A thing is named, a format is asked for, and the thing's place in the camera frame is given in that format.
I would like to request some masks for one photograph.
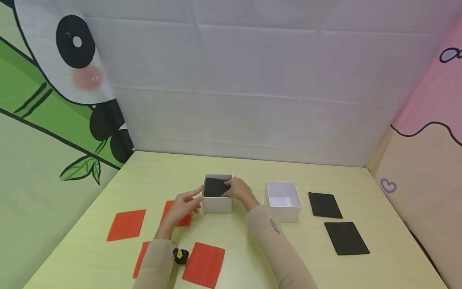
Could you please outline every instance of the pink blush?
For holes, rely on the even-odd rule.
[[[103,83],[103,72],[98,66],[91,63],[85,68],[74,69],[73,81],[80,90],[96,90]]]

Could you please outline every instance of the black card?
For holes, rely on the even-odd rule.
[[[225,180],[217,178],[206,178],[204,184],[205,197],[221,197],[231,186],[225,185]]]
[[[370,254],[353,222],[324,223],[339,255]]]
[[[334,195],[310,192],[308,193],[308,197],[310,197],[313,215],[318,217],[343,219],[342,213],[340,212]]]

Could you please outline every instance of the white box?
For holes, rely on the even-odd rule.
[[[217,178],[222,180],[229,180],[232,175],[229,174],[206,174],[204,178],[204,184],[206,178]],[[232,199],[230,197],[205,197],[202,201],[202,208],[204,213],[231,213],[232,212]]]
[[[297,221],[303,207],[295,182],[267,181],[264,203],[280,222]]]

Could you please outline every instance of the white backdrop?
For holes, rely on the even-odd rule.
[[[75,0],[135,149],[363,166],[462,0]]]

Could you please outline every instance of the hand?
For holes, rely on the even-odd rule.
[[[240,178],[233,177],[227,180],[225,185],[230,185],[231,188],[222,197],[232,197],[241,201],[248,212],[260,204],[252,194],[252,189]]]
[[[182,218],[186,215],[199,213],[204,196],[200,196],[195,199],[193,197],[202,192],[203,189],[204,185],[194,191],[177,195],[167,215],[165,215],[164,219],[160,223],[159,229],[154,237],[155,239],[170,239],[173,229]]]

